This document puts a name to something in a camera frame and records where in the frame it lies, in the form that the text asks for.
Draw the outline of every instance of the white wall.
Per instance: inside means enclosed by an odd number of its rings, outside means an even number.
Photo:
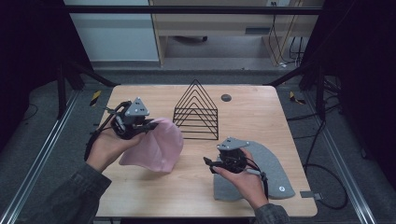
[[[147,6],[148,0],[64,0],[66,5]],[[92,62],[158,62],[149,14],[71,14]]]

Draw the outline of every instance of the person's right hand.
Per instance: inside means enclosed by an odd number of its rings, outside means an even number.
[[[253,160],[249,151],[244,148],[241,148],[241,150],[245,153],[247,158]],[[213,169],[219,175],[233,183],[253,209],[268,204],[268,199],[265,197],[264,189],[262,188],[262,180],[259,175],[253,175],[247,171],[234,174],[221,167],[213,167]]]

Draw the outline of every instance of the gray foam piece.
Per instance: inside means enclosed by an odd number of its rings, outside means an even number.
[[[268,195],[270,199],[287,199],[293,197],[295,192],[289,179],[279,163],[277,157],[262,144],[249,142],[245,147],[253,156],[260,169],[267,174]],[[236,187],[220,175],[214,175],[214,198],[221,201],[236,201],[243,199]]]

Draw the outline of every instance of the small round object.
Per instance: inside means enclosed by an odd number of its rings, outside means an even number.
[[[231,99],[232,99],[232,97],[231,97],[230,94],[222,94],[221,95],[221,100],[224,101],[224,102],[230,102]]]

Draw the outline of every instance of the person's left hand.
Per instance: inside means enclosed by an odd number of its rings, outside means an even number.
[[[138,145],[146,135],[140,133],[130,140],[121,139],[110,128],[110,122],[93,143],[90,156],[87,159],[87,164],[100,173],[128,148]]]

